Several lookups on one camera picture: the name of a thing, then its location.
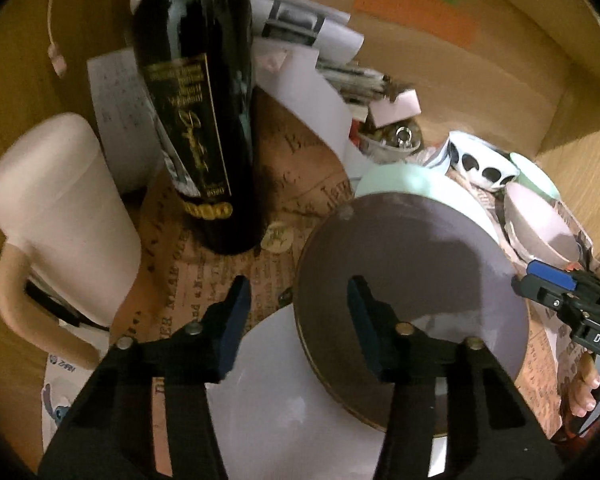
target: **wine bottle label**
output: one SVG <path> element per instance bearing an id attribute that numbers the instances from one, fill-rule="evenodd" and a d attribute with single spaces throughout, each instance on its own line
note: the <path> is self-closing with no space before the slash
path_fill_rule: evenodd
<path id="1" fill-rule="evenodd" d="M 194 216 L 228 218 L 231 187 L 222 155 L 206 54 L 144 67 L 157 131 L 176 189 L 210 204 Z"/>

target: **dark glass bottle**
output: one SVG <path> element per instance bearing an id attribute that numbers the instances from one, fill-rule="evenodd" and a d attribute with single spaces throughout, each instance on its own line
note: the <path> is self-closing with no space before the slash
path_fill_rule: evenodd
<path id="1" fill-rule="evenodd" d="M 136 59 L 187 223 L 219 254 L 257 245 L 264 223 L 251 135 L 249 0 L 142 0 Z"/>

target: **white paper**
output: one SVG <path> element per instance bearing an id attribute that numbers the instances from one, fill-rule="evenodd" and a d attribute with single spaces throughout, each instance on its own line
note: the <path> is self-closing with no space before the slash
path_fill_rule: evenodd
<path id="1" fill-rule="evenodd" d="M 301 9 L 309 10 L 315 14 L 321 14 L 325 18 L 329 18 L 332 22 L 347 25 L 351 19 L 351 15 L 343 12 L 342 10 L 333 9 L 333 7 L 327 7 L 311 0 L 284 0 L 290 4 L 300 7 Z"/>
<path id="2" fill-rule="evenodd" d="M 369 108 L 365 105 L 355 105 L 348 103 L 347 106 L 353 115 L 353 118 L 360 123 L 364 123 L 369 115 Z"/>
<path id="3" fill-rule="evenodd" d="M 91 99 L 109 171 L 120 193 L 144 187 L 160 158 L 160 144 L 130 48 L 87 62 Z"/>
<path id="4" fill-rule="evenodd" d="M 108 332 L 89 326 L 65 325 L 64 328 L 95 346 L 101 358 L 109 350 Z M 46 359 L 45 380 L 41 391 L 43 450 L 46 450 L 58 428 L 54 412 L 65 412 L 71 406 L 92 373 L 93 370 L 80 368 L 59 356 L 49 355 Z"/>
<path id="5" fill-rule="evenodd" d="M 342 162 L 349 178 L 359 178 L 373 164 L 350 142 L 353 117 L 340 94 L 315 69 L 318 51 L 285 41 L 255 38 L 255 59 L 284 52 L 277 73 L 256 63 L 256 84 L 320 137 Z"/>
<path id="6" fill-rule="evenodd" d="M 312 46 L 320 51 L 321 59 L 339 64 L 350 62 L 365 37 L 346 27 L 344 20 L 331 19 L 334 9 L 299 5 L 295 1 L 251 0 L 254 36 Z"/>

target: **white bowl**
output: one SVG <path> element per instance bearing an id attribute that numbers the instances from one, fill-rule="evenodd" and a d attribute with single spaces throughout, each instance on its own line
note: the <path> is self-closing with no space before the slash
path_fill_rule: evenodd
<path id="1" fill-rule="evenodd" d="M 234 370 L 207 393 L 232 480 L 371 480 L 384 433 L 350 415 L 306 360 L 292 306 L 240 344 Z M 432 446 L 429 475 L 444 471 L 446 437 Z"/>
<path id="2" fill-rule="evenodd" d="M 392 191 L 411 193 L 446 204 L 473 220 L 498 241 L 493 222 L 478 201 L 462 186 L 435 170 L 403 162 L 375 166 L 358 184 L 356 197 Z"/>
<path id="3" fill-rule="evenodd" d="M 504 215 L 532 257 L 561 269 L 580 259 L 580 248 L 568 225 L 530 189 L 515 182 L 507 184 Z"/>
<path id="4" fill-rule="evenodd" d="M 547 202 L 560 200 L 560 191 L 555 187 L 549 176 L 526 158 L 526 156 L 522 156 L 519 153 L 511 153 L 509 158 L 520 170 L 520 176 L 516 180 L 517 183 L 528 187 L 531 191 L 535 191 Z"/>
<path id="5" fill-rule="evenodd" d="M 464 132 L 449 133 L 451 165 L 469 182 L 497 191 L 515 179 L 520 170 L 488 142 Z"/>

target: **human hand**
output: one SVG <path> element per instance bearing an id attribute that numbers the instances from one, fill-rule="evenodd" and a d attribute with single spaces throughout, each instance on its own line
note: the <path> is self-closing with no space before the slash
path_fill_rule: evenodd
<path id="1" fill-rule="evenodd" d="M 569 385 L 569 409 L 574 416 L 585 416 L 596 407 L 591 391 L 600 386 L 593 355 L 585 353 L 578 362 L 578 373 Z"/>

